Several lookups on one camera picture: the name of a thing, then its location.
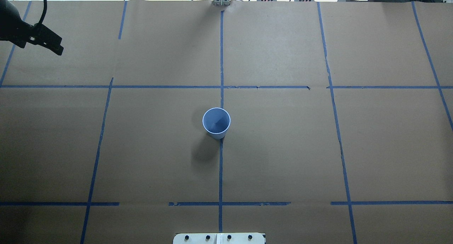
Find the blue ribbed paper cup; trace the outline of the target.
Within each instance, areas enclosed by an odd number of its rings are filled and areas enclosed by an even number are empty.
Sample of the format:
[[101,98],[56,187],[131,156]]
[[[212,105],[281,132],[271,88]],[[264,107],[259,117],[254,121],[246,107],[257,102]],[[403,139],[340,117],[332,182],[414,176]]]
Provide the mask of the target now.
[[210,137],[220,140],[231,126],[231,116],[223,108],[211,108],[204,113],[202,125]]

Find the blue tape strip lengthwise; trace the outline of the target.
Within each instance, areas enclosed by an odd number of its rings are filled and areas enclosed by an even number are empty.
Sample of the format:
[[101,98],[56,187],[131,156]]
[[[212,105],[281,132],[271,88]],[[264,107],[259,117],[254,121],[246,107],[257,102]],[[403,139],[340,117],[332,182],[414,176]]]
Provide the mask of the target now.
[[[224,10],[220,12],[220,108],[224,108]],[[223,232],[223,138],[219,142],[218,229]]]

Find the blue tape strip crosswise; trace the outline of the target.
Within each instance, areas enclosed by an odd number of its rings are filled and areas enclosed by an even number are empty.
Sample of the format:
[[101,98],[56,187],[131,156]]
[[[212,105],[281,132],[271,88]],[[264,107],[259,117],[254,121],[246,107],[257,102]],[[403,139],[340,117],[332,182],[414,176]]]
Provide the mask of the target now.
[[[8,89],[307,89],[309,86],[57,86],[57,85],[6,85]],[[327,86],[326,89],[453,89],[452,86]]]

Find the white plate with black knobs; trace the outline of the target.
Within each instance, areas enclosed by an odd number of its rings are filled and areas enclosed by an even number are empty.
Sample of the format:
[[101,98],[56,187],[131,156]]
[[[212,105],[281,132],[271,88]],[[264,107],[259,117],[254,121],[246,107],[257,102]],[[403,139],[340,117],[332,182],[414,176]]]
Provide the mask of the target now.
[[173,244],[266,244],[264,233],[180,233]]

